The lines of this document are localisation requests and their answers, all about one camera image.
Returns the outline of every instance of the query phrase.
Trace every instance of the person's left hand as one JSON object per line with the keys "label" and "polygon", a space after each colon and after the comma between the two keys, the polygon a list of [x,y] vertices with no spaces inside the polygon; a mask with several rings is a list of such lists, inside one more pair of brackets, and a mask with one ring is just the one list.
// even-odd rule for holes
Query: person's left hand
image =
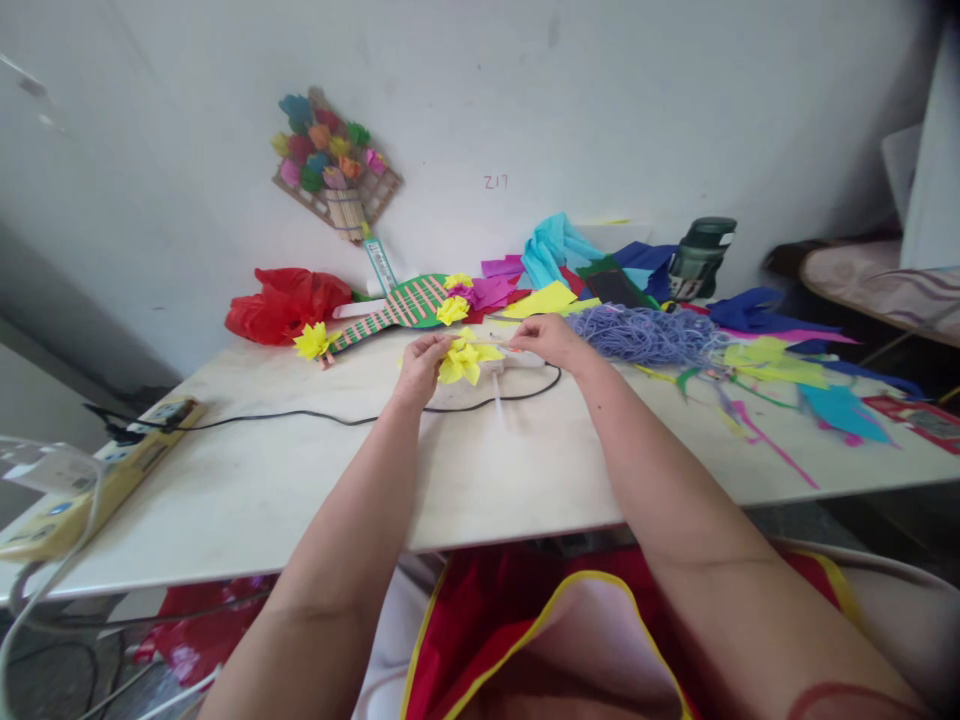
{"label": "person's left hand", "polygon": [[421,410],[426,407],[437,389],[440,363],[450,350],[453,339],[452,335],[434,333],[407,345],[403,351],[400,379],[393,391],[397,400],[416,405]]}

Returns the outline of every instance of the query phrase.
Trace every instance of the pink mattress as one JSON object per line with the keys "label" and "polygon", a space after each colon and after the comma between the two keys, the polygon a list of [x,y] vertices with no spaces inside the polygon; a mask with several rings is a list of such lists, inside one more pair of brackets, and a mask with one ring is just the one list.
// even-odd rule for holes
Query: pink mattress
{"label": "pink mattress", "polygon": [[899,267],[900,241],[882,240],[815,250],[800,277],[818,295],[904,330],[939,317],[917,335],[960,348],[960,269]]}

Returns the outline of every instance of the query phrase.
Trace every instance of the red plastic bag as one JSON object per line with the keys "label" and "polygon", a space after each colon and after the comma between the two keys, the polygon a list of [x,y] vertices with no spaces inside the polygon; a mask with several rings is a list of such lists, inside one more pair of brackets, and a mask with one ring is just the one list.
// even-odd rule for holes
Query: red plastic bag
{"label": "red plastic bag", "polygon": [[254,271],[263,292],[234,298],[224,325],[261,345],[293,345],[303,326],[327,320],[350,302],[349,286],[336,275],[303,268]]}
{"label": "red plastic bag", "polygon": [[[271,590],[277,577],[266,575],[170,588],[158,617],[198,612]],[[157,625],[140,644],[139,654],[152,657],[154,651],[160,653],[180,685],[195,685],[217,665],[226,664],[266,602],[266,598],[260,598],[211,615]]]}

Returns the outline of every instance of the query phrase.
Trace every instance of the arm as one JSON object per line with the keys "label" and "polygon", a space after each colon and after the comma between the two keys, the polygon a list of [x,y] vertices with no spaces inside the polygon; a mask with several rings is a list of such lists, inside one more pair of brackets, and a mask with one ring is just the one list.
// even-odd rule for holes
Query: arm
{"label": "arm", "polygon": [[617,370],[556,315],[512,341],[569,370],[617,503],[706,679],[737,717],[784,718],[814,685],[842,682],[922,707],[872,645],[767,543]]}
{"label": "arm", "polygon": [[451,338],[404,353],[400,381],[215,683],[202,720],[349,718],[413,510],[420,413]]}

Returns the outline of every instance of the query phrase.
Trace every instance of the green paper racket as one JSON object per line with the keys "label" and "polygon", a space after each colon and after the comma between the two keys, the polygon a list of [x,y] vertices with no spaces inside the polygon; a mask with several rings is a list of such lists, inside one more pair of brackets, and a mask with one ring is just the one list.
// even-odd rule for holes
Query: green paper racket
{"label": "green paper racket", "polygon": [[345,327],[330,351],[338,353],[391,325],[415,328],[442,325],[437,311],[447,298],[443,288],[446,279],[446,275],[421,275],[397,285],[387,295],[387,306],[383,310]]}

